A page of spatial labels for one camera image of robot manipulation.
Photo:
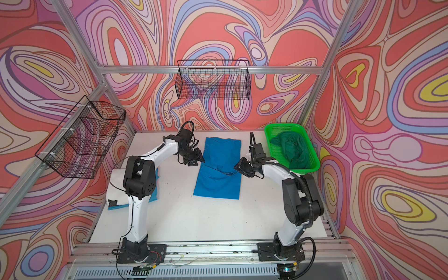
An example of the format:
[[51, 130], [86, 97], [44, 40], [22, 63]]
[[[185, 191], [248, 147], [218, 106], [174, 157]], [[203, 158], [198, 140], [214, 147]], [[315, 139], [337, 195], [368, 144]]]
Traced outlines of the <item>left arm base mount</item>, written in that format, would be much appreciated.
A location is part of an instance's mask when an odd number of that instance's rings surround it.
[[127, 244], [120, 248], [118, 264], [159, 264], [165, 260], [167, 245], [164, 244]]

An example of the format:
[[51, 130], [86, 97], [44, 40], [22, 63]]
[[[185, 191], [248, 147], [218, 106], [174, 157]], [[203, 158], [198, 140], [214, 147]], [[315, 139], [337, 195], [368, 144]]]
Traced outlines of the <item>blue t-shirt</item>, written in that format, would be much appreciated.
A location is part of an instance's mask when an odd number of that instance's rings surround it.
[[199, 168], [194, 196], [238, 200], [242, 175], [235, 170], [242, 142], [211, 137], [205, 140], [204, 159]]

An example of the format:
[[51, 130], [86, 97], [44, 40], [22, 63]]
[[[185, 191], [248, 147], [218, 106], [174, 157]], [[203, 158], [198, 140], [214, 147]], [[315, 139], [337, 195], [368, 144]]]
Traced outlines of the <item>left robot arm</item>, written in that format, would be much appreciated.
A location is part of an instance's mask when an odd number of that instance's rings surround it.
[[162, 143], [141, 156], [131, 156], [126, 165], [122, 185], [128, 196], [128, 230], [121, 238], [117, 262], [147, 263], [148, 248], [147, 216], [149, 199], [156, 189], [156, 169], [168, 158], [176, 155], [178, 162], [197, 166], [205, 159], [197, 147], [194, 129], [181, 128], [177, 134], [163, 137]]

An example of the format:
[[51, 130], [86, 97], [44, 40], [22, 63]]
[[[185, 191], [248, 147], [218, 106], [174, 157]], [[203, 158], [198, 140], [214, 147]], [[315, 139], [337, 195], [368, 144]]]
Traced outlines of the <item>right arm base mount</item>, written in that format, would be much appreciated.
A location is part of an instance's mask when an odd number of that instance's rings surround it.
[[302, 245], [283, 246], [277, 241], [261, 242], [257, 244], [256, 252], [260, 261], [295, 261], [305, 260]]

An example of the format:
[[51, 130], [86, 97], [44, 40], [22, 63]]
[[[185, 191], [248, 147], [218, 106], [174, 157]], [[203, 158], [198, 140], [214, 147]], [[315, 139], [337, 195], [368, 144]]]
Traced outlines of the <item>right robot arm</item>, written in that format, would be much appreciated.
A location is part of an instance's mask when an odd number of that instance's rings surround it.
[[268, 178], [280, 185], [287, 217], [281, 230], [274, 234], [269, 248], [259, 248], [258, 252], [271, 254], [279, 260], [297, 257], [301, 243], [305, 240], [304, 232], [324, 214], [316, 183], [312, 176], [298, 175], [273, 157], [268, 157], [260, 143], [249, 145], [249, 155], [248, 159], [242, 157], [234, 169], [248, 178]]

